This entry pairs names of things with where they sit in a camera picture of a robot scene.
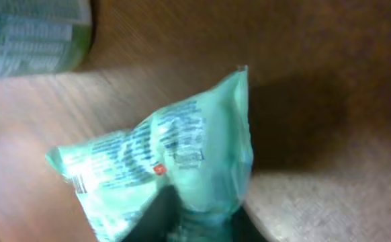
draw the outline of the wooden surface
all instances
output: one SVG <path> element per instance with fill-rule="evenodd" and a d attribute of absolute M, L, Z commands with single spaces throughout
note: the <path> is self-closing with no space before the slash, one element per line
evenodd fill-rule
<path fill-rule="evenodd" d="M 78 73 L 0 81 L 0 241 L 95 241 L 54 145 L 248 64 L 247 207 L 278 241 L 391 241 L 391 0 L 102 0 Z"/>

